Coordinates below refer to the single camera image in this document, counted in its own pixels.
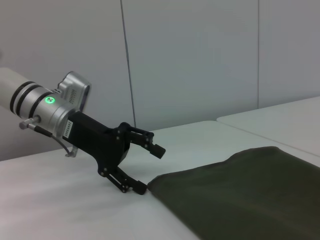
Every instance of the olive green fabric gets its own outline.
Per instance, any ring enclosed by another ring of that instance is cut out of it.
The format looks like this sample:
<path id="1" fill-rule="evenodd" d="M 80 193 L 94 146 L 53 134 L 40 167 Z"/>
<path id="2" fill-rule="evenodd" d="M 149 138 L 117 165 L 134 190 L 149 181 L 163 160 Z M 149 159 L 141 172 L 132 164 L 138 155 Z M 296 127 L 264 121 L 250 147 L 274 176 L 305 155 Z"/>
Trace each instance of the olive green fabric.
<path id="1" fill-rule="evenodd" d="M 164 174 L 148 189 L 204 240 L 320 240 L 320 168 L 277 147 Z"/>

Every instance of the label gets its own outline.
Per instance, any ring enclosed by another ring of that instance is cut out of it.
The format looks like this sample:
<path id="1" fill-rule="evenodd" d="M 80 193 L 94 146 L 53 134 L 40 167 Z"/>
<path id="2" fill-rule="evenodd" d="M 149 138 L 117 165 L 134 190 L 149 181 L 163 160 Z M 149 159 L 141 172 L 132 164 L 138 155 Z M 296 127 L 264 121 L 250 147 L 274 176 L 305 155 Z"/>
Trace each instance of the label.
<path id="1" fill-rule="evenodd" d="M 65 126 L 65 129 L 64 129 L 64 133 L 63 133 L 63 136 L 65 137 L 65 138 L 69 138 L 69 135 L 70 135 L 70 132 L 71 132 L 71 129 L 72 129 L 72 125 L 73 125 L 74 123 L 72 122 L 72 121 L 70 121 L 70 120 L 68 120 L 67 122 L 66 122 L 66 126 Z"/>

